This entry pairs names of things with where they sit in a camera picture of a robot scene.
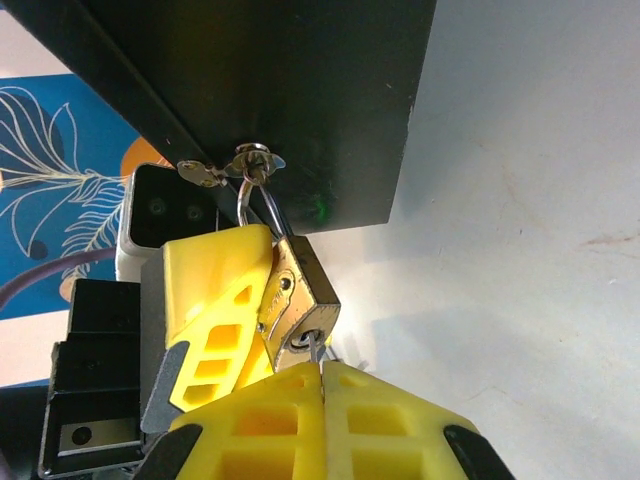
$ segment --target metal plate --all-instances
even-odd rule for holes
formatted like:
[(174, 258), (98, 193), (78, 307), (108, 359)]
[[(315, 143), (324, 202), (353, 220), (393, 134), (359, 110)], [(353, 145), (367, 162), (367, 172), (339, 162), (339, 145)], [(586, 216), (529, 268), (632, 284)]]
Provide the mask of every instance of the metal plate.
[(137, 446), (140, 433), (136, 424), (136, 418), (116, 418), (62, 425), (58, 456)]

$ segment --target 3d printed yellow part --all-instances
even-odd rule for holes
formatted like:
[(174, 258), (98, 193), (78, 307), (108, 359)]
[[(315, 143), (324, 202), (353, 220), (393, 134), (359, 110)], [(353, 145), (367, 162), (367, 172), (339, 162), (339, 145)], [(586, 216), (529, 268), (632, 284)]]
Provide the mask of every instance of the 3d printed yellow part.
[(325, 480), (320, 371), (302, 363), (184, 414), (203, 431), (178, 480)]
[(170, 402), (188, 412), (230, 393), (240, 375), (271, 272), (271, 232), (250, 225), (164, 249), (166, 345), (189, 342)]
[(329, 480), (467, 479), (443, 429), (471, 422), (342, 363), (323, 370)]
[(256, 332), (251, 342), (249, 355), (244, 362), (244, 366), (233, 390), (240, 390), (271, 375), (273, 375), (273, 368), (269, 361), (269, 354), (264, 346), (262, 335)]

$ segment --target white wall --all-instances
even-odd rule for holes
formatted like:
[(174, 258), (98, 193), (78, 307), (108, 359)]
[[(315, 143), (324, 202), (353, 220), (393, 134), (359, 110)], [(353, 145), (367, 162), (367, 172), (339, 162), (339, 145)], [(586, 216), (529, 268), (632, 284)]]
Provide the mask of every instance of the white wall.
[(640, 3), (439, 0), (391, 221), (318, 235), (340, 349), (518, 478), (639, 478)]
[(0, 10), (0, 78), (69, 73), (9, 13)]

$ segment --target green light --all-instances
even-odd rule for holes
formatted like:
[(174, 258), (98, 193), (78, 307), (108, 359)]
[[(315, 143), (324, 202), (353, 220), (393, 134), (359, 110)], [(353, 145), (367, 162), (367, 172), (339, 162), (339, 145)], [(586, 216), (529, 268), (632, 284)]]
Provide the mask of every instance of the green light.
[(329, 217), (329, 207), (321, 199), (317, 199), (314, 204), (316, 207), (316, 220), (320, 224), (325, 223)]

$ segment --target padlock shackle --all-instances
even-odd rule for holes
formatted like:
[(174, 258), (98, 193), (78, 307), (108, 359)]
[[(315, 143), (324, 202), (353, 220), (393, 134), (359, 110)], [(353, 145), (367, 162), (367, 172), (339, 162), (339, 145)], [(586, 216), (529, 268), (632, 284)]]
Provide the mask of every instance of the padlock shackle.
[[(253, 186), (254, 185), (252, 182), (245, 179), (240, 186), (240, 190), (238, 191), (237, 214), (238, 225), (241, 227), (249, 225), (249, 220), (247, 219), (247, 208), (249, 207), (249, 200), (251, 199)], [(262, 198), (264, 199), (264, 203), (267, 206), (267, 210), (269, 210), (271, 218), (273, 218), (273, 223), (276, 228), (276, 235), (278, 236), (278, 238), (293, 235), (291, 225), (289, 225), (289, 222), (285, 220), (282, 210), (280, 210), (278, 203), (273, 198), (271, 193), (269, 193), (264, 185), (259, 185), (258, 188), (260, 189), (260, 193), (262, 193)]]

